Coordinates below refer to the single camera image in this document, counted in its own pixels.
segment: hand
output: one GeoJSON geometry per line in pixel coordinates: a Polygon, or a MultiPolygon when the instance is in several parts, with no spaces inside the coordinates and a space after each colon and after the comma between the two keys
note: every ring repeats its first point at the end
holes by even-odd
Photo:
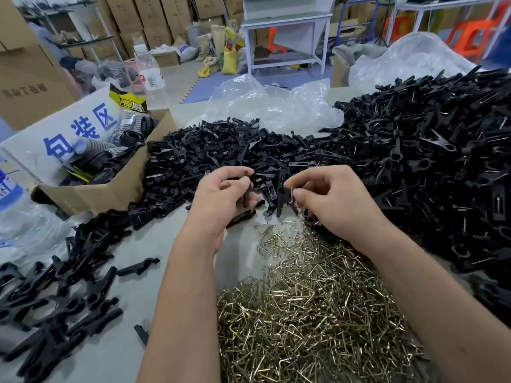
{"type": "Polygon", "coordinates": [[[382,228],[394,227],[347,165],[309,168],[284,186],[294,188],[299,206],[307,207],[330,232],[355,248],[382,228]]]}
{"type": "Polygon", "coordinates": [[[223,232],[232,218],[252,209],[259,196],[251,192],[248,208],[238,201],[251,185],[248,176],[254,170],[245,166],[223,166],[204,176],[197,186],[186,225],[192,225],[201,234],[215,240],[215,249],[220,248],[223,232]],[[239,180],[228,178],[241,177],[239,180]]]}

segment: water bottle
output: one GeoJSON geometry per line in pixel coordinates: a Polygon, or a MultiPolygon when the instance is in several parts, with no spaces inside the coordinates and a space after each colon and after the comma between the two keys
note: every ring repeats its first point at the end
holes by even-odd
{"type": "Polygon", "coordinates": [[[162,71],[156,59],[149,53],[145,44],[134,46],[138,75],[147,92],[147,106],[151,109],[167,109],[170,107],[169,96],[163,80],[162,71]]]}
{"type": "MultiPolygon", "coordinates": [[[[3,244],[18,249],[20,257],[32,259],[47,254],[49,259],[66,253],[65,238],[70,235],[68,223],[46,206],[33,202],[21,186],[0,170],[0,241],[3,244]]],[[[3,259],[1,264],[18,258],[0,259],[3,259]]]]}

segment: right hand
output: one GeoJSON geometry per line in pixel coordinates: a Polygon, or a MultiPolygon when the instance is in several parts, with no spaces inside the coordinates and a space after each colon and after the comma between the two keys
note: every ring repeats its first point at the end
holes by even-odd
{"type": "Polygon", "coordinates": [[[357,250],[383,230],[396,228],[347,165],[306,169],[288,179],[299,206],[308,208],[336,236],[357,250]]]}

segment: pink container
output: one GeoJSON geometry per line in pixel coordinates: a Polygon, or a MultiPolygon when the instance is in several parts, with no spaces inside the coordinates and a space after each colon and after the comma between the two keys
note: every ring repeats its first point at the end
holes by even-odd
{"type": "Polygon", "coordinates": [[[133,93],[135,94],[146,94],[143,83],[140,81],[138,77],[138,66],[136,59],[129,59],[124,61],[124,70],[126,70],[126,75],[128,76],[129,83],[131,84],[131,88],[133,89],[133,93]]]}

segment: forearm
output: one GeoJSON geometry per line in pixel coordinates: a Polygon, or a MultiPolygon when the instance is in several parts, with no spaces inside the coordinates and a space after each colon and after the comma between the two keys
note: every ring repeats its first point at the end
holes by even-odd
{"type": "Polygon", "coordinates": [[[356,245],[449,382],[501,382],[511,374],[511,331],[403,232],[388,227],[356,245]]]}
{"type": "Polygon", "coordinates": [[[210,240],[186,224],[176,237],[137,383],[220,381],[210,240]]]}

